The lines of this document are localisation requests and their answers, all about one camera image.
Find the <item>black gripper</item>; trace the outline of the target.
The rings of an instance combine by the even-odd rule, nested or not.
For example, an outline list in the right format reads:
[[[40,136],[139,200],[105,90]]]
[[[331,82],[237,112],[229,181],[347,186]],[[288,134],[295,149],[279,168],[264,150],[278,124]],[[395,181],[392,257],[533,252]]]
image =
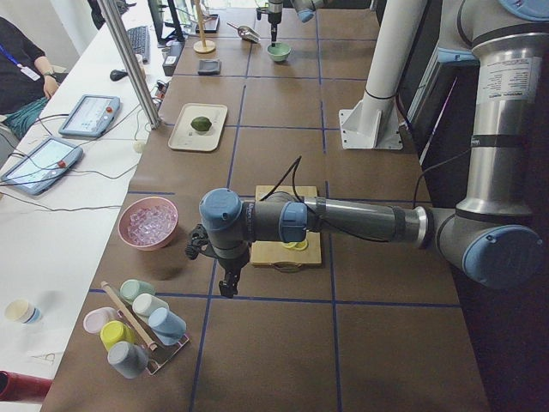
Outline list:
[[[278,24],[281,23],[283,10],[282,0],[268,0],[263,5],[256,7],[257,19],[260,20],[263,15],[268,17],[270,25],[271,46],[275,47],[278,35]]]
[[[220,294],[228,299],[238,295],[238,282],[241,269],[250,261],[250,246],[238,244],[230,249],[213,246],[225,278],[219,281]]]

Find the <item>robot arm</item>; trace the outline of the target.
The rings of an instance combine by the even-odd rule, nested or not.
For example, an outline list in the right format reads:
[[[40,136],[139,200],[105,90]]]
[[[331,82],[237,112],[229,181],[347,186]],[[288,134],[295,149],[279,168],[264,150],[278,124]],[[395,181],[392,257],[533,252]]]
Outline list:
[[[297,13],[298,18],[306,23],[314,17],[318,9],[324,8],[330,3],[329,0],[292,0],[291,7]],[[283,0],[268,0],[264,6],[256,7],[256,18],[259,21],[264,15],[267,16],[272,46],[275,46],[277,42],[278,26],[282,21],[283,8]]]
[[[454,209],[401,209],[277,190],[245,201],[228,189],[201,200],[202,221],[190,233],[188,258],[205,255],[225,271],[222,295],[238,292],[255,241],[299,242],[309,232],[413,242],[433,248],[470,279],[511,288],[541,266],[543,242],[529,227],[523,199],[530,122],[548,52],[545,1],[446,1],[440,62],[477,60],[480,72],[470,143],[467,194]]]

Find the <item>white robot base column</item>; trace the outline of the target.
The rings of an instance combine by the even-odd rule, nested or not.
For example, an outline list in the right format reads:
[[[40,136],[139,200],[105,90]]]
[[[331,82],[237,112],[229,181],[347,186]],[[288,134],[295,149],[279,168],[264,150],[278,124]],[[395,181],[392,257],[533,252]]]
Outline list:
[[[339,111],[344,149],[402,149],[395,97],[425,6],[425,1],[386,3],[363,97],[354,108]]]

